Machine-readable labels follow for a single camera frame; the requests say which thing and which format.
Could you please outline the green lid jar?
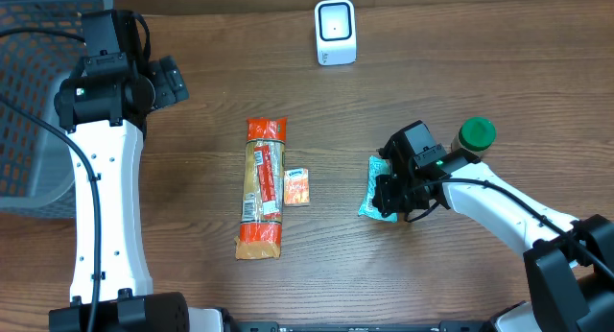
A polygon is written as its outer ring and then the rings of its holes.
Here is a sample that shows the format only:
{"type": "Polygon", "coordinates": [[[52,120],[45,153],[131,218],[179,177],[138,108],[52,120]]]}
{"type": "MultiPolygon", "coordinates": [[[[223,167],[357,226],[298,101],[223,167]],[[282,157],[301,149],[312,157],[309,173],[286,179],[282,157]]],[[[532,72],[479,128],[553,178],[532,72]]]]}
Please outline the green lid jar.
{"type": "Polygon", "coordinates": [[[478,157],[483,157],[497,137],[494,124],[484,117],[467,119],[460,127],[451,143],[451,150],[466,149],[478,157]]]}

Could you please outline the red cracker sleeve package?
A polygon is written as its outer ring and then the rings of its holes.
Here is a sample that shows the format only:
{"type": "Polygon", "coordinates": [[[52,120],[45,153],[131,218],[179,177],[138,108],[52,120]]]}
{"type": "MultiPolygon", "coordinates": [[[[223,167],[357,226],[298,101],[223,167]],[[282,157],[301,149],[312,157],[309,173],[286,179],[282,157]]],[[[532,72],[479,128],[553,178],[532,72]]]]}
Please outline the red cracker sleeve package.
{"type": "Polygon", "coordinates": [[[248,119],[238,260],[281,254],[286,138],[286,118],[248,119]]]}

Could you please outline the teal wet wipes pack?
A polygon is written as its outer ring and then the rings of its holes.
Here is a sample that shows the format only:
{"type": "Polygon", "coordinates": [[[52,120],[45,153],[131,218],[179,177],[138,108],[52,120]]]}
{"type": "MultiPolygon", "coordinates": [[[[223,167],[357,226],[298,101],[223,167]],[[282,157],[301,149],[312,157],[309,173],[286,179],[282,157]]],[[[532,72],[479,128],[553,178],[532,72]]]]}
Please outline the teal wet wipes pack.
{"type": "Polygon", "coordinates": [[[370,219],[381,222],[397,222],[398,217],[396,213],[392,213],[388,217],[384,217],[372,202],[375,198],[376,178],[380,175],[388,175],[389,173],[390,166],[386,160],[376,156],[371,156],[369,158],[366,195],[359,207],[359,216],[369,217],[370,219]]]}

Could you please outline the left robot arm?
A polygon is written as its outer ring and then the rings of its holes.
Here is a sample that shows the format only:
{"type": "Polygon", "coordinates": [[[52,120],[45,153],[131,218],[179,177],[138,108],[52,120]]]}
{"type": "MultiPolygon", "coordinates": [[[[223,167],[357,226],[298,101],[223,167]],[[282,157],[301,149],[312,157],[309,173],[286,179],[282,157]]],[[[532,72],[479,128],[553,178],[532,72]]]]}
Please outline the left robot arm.
{"type": "Polygon", "coordinates": [[[188,99],[170,57],[151,60],[150,34],[132,11],[82,18],[86,53],[54,105],[70,148],[76,260],[70,305],[49,313],[52,331],[227,331],[220,308],[154,292],[143,247],[139,165],[147,116],[188,99]]]}

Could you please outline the small orange tissue pack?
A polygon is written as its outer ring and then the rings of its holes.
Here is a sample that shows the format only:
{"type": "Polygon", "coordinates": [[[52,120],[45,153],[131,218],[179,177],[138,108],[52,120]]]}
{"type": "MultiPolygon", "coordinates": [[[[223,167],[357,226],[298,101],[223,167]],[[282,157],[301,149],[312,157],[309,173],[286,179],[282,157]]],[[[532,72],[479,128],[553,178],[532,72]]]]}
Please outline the small orange tissue pack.
{"type": "Polygon", "coordinates": [[[309,171],[296,168],[284,172],[284,204],[302,206],[310,203],[309,171]]]}

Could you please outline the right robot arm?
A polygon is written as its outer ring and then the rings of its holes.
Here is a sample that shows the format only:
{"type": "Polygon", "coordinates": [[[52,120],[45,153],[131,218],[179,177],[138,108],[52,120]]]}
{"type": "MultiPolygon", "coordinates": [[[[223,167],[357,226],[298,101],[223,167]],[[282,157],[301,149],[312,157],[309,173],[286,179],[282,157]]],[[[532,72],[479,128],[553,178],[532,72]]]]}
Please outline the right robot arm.
{"type": "Polygon", "coordinates": [[[530,300],[470,321],[471,330],[612,330],[612,222],[558,212],[499,178],[482,160],[495,138],[482,117],[467,120],[449,149],[421,121],[399,130],[369,160],[360,214],[414,223],[443,207],[479,223],[523,259],[530,300]]]}

